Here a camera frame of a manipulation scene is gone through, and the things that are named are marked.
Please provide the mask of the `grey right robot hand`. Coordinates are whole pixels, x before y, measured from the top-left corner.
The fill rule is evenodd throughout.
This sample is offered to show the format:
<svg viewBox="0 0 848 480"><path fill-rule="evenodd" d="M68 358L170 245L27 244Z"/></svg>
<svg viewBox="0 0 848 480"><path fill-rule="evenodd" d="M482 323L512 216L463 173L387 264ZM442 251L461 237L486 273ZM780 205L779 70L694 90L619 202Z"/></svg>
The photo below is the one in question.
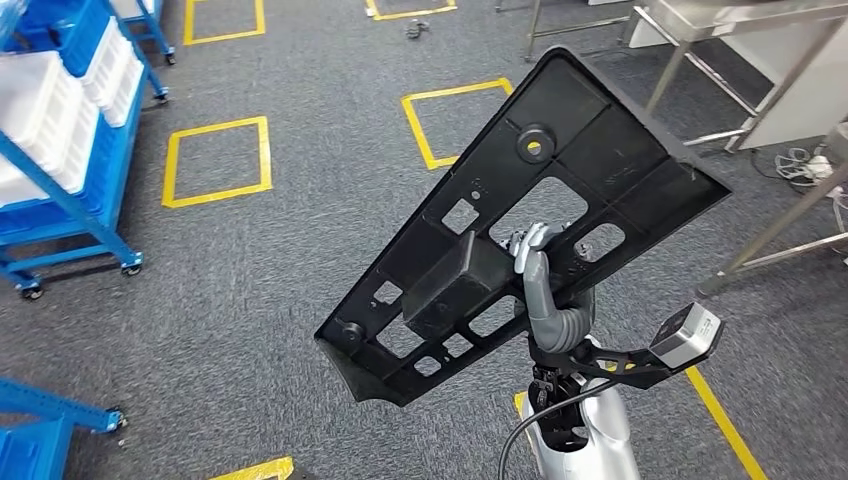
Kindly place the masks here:
<svg viewBox="0 0 848 480"><path fill-rule="evenodd" d="M550 285L550 266L544 249L566 225L533 223L525 231L515 231L506 243L514 258L513 269L522 277L525 305L532 330L543 337L563 331L563 315L556 308Z"/></svg>

